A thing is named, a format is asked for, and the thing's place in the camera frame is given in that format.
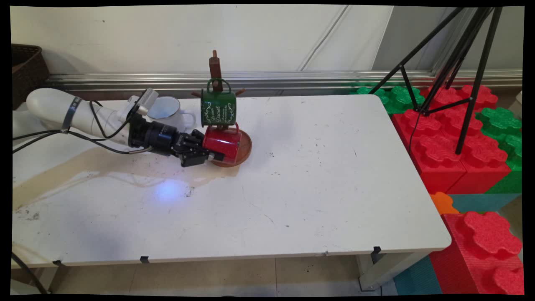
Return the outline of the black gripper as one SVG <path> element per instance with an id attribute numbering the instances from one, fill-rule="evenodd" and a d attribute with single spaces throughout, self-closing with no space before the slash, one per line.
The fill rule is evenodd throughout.
<path id="1" fill-rule="evenodd" d="M 161 156 L 180 156 L 182 168 L 202 165 L 206 161 L 223 161 L 224 153 L 203 147 L 205 134 L 193 130 L 191 134 L 180 132 L 176 127 L 162 122 L 149 122 L 141 115 L 134 115 L 129 121 L 129 146 L 150 148 L 149 152 Z"/>

